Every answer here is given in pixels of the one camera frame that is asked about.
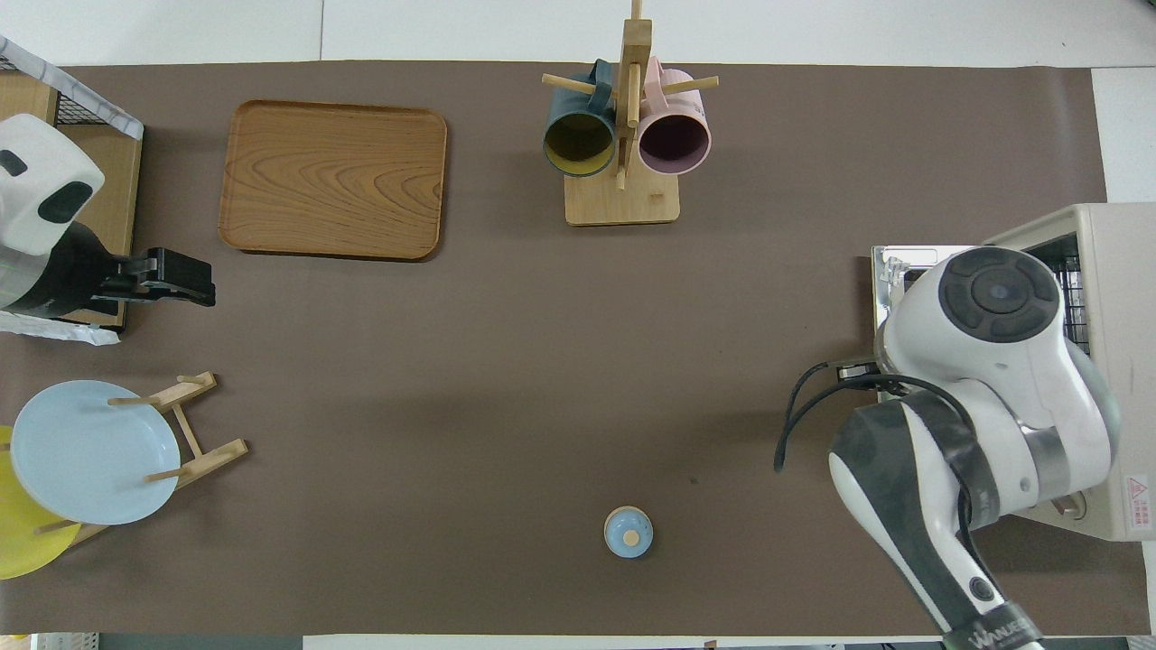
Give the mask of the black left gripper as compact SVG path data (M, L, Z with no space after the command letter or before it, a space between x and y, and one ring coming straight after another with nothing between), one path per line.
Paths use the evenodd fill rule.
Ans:
M71 223L47 256L40 279L12 303L12 313L58 318L89 309L92 302L153 303L185 301L199 306L215 306L213 268L188 254L169 248L148 248L144 254L131 256L125 273L140 285L129 289L129 276L119 272L120 259L110 254L90 227Z

